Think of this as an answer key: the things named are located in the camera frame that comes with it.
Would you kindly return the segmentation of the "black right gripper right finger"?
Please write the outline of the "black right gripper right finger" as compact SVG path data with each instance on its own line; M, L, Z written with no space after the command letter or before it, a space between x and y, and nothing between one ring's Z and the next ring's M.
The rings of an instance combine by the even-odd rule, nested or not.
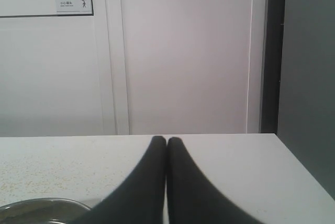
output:
M261 223L208 180L177 137L167 145L166 185L169 223Z

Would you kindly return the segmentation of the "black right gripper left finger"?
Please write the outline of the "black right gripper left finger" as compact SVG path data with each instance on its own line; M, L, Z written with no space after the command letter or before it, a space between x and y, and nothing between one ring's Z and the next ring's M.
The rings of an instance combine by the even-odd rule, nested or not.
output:
M154 136L126 179L71 223L163 223L165 168L166 139Z

